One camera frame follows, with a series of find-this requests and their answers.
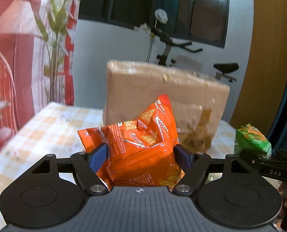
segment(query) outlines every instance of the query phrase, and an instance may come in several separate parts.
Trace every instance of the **tortilla chip image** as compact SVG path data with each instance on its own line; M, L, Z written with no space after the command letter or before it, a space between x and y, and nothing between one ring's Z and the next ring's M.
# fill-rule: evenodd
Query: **tortilla chip image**
M149 145L152 145L156 142L156 136L157 136L157 131L154 133L151 133L150 135L146 136L140 136L145 142L147 142Z
M180 175L180 169L175 170L172 173L160 178L158 180L158 183L162 186L168 186L169 188L173 188L176 185L177 181L180 179Z
M182 179L183 176L185 176L185 173L184 173L183 170L181 169L180 179Z
M134 129L137 128L137 123L135 121L133 121L133 120L132 121L125 121L124 122L124 126L125 126L125 129L127 131L134 130Z
M149 124L154 112L155 109L147 110L146 112L140 114L139 117L141 117L144 121L146 121Z

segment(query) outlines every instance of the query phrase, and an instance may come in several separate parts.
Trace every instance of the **checkered tablecloth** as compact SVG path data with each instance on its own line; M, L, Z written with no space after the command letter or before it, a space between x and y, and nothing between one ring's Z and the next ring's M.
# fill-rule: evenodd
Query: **checkered tablecloth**
M44 155L70 157L84 149L77 130L102 126L102 110L50 103L32 118L0 152L0 193ZM208 153L224 158L234 150L235 130L220 122ZM60 177L73 182L69 174ZM5 226L0 213L0 230Z

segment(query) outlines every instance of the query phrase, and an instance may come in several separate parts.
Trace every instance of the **window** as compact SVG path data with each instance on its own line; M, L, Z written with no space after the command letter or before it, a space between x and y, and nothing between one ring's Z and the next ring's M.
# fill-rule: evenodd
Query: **window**
M229 0L81 0L79 18L133 28L155 24L154 11L164 9L172 37L224 47Z

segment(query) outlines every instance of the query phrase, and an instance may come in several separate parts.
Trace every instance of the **bike seat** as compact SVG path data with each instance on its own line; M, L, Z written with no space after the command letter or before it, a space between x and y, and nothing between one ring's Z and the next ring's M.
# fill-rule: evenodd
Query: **bike seat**
M221 63L221 64L214 64L214 68L225 73L232 73L239 69L238 63Z

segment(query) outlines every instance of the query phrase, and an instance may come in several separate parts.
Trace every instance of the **green snack bag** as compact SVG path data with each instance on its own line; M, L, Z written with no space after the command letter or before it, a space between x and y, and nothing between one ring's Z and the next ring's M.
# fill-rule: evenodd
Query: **green snack bag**
M258 129L250 124L236 129L234 154L239 156L243 150L248 150L264 159L270 159L272 155L270 142Z

